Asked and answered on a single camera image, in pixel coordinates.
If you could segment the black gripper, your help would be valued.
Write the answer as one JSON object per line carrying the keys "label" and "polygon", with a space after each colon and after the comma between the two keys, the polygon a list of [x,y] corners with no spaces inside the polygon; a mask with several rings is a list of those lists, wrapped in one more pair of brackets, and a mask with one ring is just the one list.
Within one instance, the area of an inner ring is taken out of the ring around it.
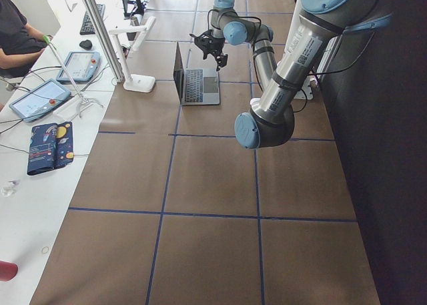
{"label": "black gripper", "polygon": [[208,29],[198,36],[190,33],[189,36],[193,38],[195,45],[202,50],[203,59],[206,59],[208,54],[214,56],[217,63],[216,71],[227,65],[228,54],[223,54],[224,37],[217,37],[213,29]]}

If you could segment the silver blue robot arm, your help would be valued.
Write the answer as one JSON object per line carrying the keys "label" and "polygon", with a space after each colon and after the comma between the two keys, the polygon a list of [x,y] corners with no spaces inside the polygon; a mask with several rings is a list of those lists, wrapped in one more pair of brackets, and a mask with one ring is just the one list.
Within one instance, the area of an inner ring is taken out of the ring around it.
{"label": "silver blue robot arm", "polygon": [[256,80],[263,91],[276,70],[272,40],[274,32],[258,17],[243,17],[234,9],[235,0],[214,0],[207,13],[208,29],[200,35],[191,34],[193,42],[202,51],[203,59],[211,55],[219,71],[228,63],[223,52],[225,44],[247,44],[252,48],[253,67]]}
{"label": "silver blue robot arm", "polygon": [[343,33],[375,30],[390,23],[393,0],[300,0],[300,26],[260,98],[237,116],[235,135],[247,149],[282,145],[292,136],[291,102],[322,57],[329,41]]}

